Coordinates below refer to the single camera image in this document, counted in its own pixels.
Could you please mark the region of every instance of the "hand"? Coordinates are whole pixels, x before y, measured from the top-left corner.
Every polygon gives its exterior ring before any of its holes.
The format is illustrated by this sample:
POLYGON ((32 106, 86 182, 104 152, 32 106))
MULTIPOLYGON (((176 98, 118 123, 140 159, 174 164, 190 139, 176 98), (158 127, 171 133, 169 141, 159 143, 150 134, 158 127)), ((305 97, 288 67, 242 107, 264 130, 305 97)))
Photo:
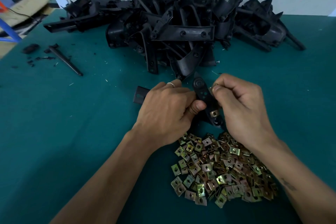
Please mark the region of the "hand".
POLYGON ((223 107, 229 133, 249 150, 258 148, 265 140, 277 138, 260 86, 222 74, 214 83, 213 94, 223 107))
POLYGON ((140 108, 133 129, 146 137, 154 150, 171 144, 190 128, 193 117, 206 108, 201 100, 196 100, 194 91, 181 88, 181 81, 160 82, 149 91, 140 108))

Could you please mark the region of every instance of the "black cable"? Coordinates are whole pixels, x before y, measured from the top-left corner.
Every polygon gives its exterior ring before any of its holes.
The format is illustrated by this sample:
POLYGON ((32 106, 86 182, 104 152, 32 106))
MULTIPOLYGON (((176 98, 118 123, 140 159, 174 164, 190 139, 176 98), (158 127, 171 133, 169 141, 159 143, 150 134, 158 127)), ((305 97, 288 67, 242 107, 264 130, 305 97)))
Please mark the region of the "black cable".
POLYGON ((15 14, 19 14, 19 15, 26 16, 26 17, 28 17, 28 18, 31 18, 32 20, 34 20, 34 21, 36 21, 36 22, 38 22, 38 23, 40 22, 40 21, 38 21, 38 20, 34 19, 33 17, 31 17, 31 16, 27 15, 27 14, 20 14, 20 13, 18 13, 18 12, 16 12, 16 11, 14 11, 14 10, 12 10, 12 9, 8 8, 8 7, 7 7, 7 9, 8 9, 8 10, 10 10, 11 12, 15 13, 15 14))

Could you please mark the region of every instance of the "pile of black plastic parts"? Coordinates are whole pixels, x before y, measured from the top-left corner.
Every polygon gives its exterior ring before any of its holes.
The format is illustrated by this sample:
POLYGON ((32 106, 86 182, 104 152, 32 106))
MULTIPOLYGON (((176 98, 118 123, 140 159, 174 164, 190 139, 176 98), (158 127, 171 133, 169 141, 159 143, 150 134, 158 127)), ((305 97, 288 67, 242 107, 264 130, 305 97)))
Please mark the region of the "pile of black plastic parts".
POLYGON ((133 48, 145 56, 150 73, 158 64, 171 66, 183 80, 197 66, 215 66, 215 41, 224 49, 232 36, 250 39, 271 51, 288 37, 300 50, 305 47, 274 14, 272 0, 77 0, 64 9, 68 18, 48 23, 50 32, 85 31, 109 24, 106 40, 110 48, 133 48))

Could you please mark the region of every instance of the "orange object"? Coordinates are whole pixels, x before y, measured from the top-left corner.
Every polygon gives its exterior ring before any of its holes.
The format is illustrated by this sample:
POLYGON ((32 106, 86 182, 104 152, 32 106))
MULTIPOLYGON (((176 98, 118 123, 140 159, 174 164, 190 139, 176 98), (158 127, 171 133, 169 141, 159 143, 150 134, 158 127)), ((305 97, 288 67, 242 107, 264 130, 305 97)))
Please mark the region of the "orange object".
POLYGON ((0 1, 0 13, 4 13, 6 11, 8 11, 7 7, 0 1))

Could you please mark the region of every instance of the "teal work mat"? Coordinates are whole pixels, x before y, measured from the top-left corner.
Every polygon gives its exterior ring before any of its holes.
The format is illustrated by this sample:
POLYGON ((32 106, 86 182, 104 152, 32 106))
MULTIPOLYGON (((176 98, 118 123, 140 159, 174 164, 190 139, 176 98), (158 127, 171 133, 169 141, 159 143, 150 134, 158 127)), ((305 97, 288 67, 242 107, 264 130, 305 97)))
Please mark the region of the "teal work mat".
MULTIPOLYGON (((45 23, 59 16, 63 10, 45 23)), ((283 43, 265 53, 233 39, 228 51, 216 44, 216 67, 197 71, 208 85, 223 72, 259 84, 278 136, 336 189, 336 19, 283 16, 283 22, 306 51, 283 43)), ((144 58, 130 48, 109 49, 106 28, 51 34, 38 25, 0 60, 0 223, 48 223, 132 128, 140 108, 132 102, 136 87, 174 79, 170 68, 148 73, 144 58), (31 43, 41 46, 31 55, 34 67, 20 52, 31 43), (72 56, 83 77, 59 59, 35 60, 55 43, 72 56)), ((183 85, 191 82, 189 78, 183 85)), ((217 136, 220 130, 202 122, 193 132, 217 136)), ((299 222, 284 192, 272 202, 236 199, 223 209, 213 201, 205 208, 178 198, 170 185, 177 147, 163 147, 150 157, 119 223, 299 222)))

